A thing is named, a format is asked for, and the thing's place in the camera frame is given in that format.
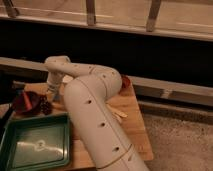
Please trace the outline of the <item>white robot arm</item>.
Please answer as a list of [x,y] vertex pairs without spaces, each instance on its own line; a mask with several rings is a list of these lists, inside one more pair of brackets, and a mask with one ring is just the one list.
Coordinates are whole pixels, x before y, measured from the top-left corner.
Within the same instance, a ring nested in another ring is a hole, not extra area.
[[102,65],[73,63],[67,56],[45,60],[47,85],[58,91],[66,75],[64,105],[98,171],[149,171],[106,101],[122,86],[120,73]]

